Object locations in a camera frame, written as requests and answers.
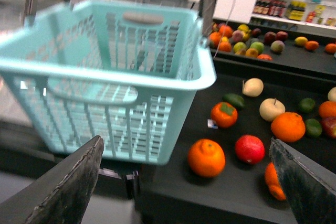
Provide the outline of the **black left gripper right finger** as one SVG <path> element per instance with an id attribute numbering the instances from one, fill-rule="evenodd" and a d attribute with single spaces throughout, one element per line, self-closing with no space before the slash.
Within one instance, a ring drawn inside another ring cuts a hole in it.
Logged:
<path id="1" fill-rule="evenodd" d="M 335 174 L 277 138 L 269 156 L 297 223 L 335 223 Z"/>

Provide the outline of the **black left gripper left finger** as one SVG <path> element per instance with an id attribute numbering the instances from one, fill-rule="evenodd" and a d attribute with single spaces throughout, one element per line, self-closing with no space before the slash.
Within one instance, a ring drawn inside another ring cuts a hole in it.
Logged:
<path id="1" fill-rule="evenodd" d="M 95 189 L 104 142 L 95 136 L 1 203 L 1 223 L 81 223 Z"/>

